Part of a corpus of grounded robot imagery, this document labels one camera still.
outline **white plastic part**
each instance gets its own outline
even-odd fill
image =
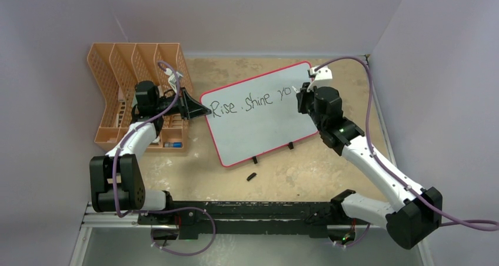
[[[357,218],[387,228],[386,215],[395,212],[390,203],[364,197],[360,194],[349,195],[341,203],[343,211],[350,218]]]
[[[314,77],[314,80],[310,82],[307,88],[307,92],[312,91],[314,87],[320,88],[320,87],[331,86],[331,81],[332,81],[331,70],[327,66],[324,66],[317,71],[315,70],[316,68],[317,66],[312,67],[308,70],[309,76]]]
[[[175,93],[177,93],[177,79],[175,75],[173,74],[173,71],[170,69],[167,69],[165,71],[165,74],[168,75],[168,83],[170,84],[171,88],[174,90]],[[184,75],[180,72],[177,71],[178,79],[181,80]]]
[[[167,204],[167,196],[162,191],[145,190],[144,206],[142,210],[163,210]]]
[[[138,127],[143,122],[135,122],[130,125],[128,128],[127,134],[131,131],[135,131],[136,127]],[[137,160],[139,160],[144,154],[147,146],[151,144],[156,139],[156,129],[154,128],[154,124],[149,123],[135,131],[133,135],[128,138],[127,142],[122,144],[123,149],[119,153],[119,156],[125,154],[135,154]],[[115,146],[110,152],[106,153],[107,156],[114,157],[116,154],[116,150],[118,149],[120,144]]]
[[[388,167],[396,176],[421,194],[422,186],[404,175],[397,167],[393,166],[383,154],[376,148],[374,152],[381,162]],[[405,206],[404,200],[414,200],[415,196],[406,191],[405,188],[396,179],[392,178],[370,155],[367,148],[367,139],[363,136],[356,137],[350,141],[349,146],[343,148],[342,154],[349,162],[354,164],[369,180],[385,195],[393,210],[399,211]]]

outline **gray wall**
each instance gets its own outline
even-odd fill
[[[400,0],[109,0],[131,41],[190,55],[370,53]]]
[[[0,265],[68,265],[104,110],[86,63],[104,0],[0,0]]]
[[[462,219],[499,220],[499,0],[402,0],[372,54],[397,164]],[[499,235],[446,227],[437,265],[497,265]]]

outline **metal frame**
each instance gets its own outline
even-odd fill
[[[369,65],[369,56],[362,56],[367,65]],[[385,140],[385,144],[387,147],[387,158],[393,165],[397,166],[395,161],[395,157],[393,154],[393,150],[390,143],[390,138],[388,136],[387,128],[385,125],[385,120],[383,118],[383,114],[381,112],[381,108],[378,102],[378,95],[376,93],[376,89],[373,86],[373,99],[374,106],[376,107],[376,112],[378,114],[378,120],[380,122],[381,132],[383,133],[383,137]],[[87,204],[87,208],[85,210],[85,215],[83,217],[82,225],[79,231],[78,240],[76,241],[76,246],[73,252],[73,256],[71,258],[70,266],[81,266],[83,264],[85,254],[87,251],[88,241],[92,235],[93,228],[150,228],[150,225],[138,225],[138,214],[130,214],[125,218],[118,218],[116,213],[114,212],[103,212],[97,213],[92,208],[91,202]],[[328,225],[328,230],[341,230],[341,229],[349,229],[350,225]],[[154,228],[162,228],[166,230],[174,230],[176,226],[174,225],[155,225]],[[356,228],[365,228],[365,225],[358,225]],[[422,240],[418,244],[418,251],[420,253],[421,262],[424,266],[434,266],[434,261],[431,257],[431,251],[428,246],[427,239]]]

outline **wooden table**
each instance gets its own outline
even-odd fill
[[[198,58],[187,59],[196,99],[201,93],[307,59]],[[308,59],[319,65],[326,59]],[[343,99],[344,115],[364,129],[368,84],[364,68],[355,61],[329,66]],[[375,108],[371,113],[374,145],[387,149]],[[327,148],[319,135],[246,161],[231,168],[219,162],[205,118],[192,121],[186,154],[146,153],[140,160],[146,188],[168,190],[174,200],[213,201],[329,201],[345,189],[385,200],[355,166]],[[246,181],[249,174],[257,176]]]

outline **floor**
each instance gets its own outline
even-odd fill
[[[196,99],[210,89],[250,78],[307,59],[279,58],[197,58],[187,59]],[[326,59],[308,59],[319,65]],[[368,84],[364,68],[355,61],[330,65],[332,86],[343,99],[344,115],[365,128]],[[374,145],[387,155],[378,115],[371,113]],[[140,160],[146,188],[168,190],[174,200],[212,201],[329,201],[353,189],[377,200],[382,193],[352,164],[327,148],[319,135],[295,144],[294,150],[278,149],[259,157],[259,163],[247,161],[224,168],[204,118],[192,121],[190,147],[186,154],[146,153]],[[250,182],[249,174],[258,175]]]

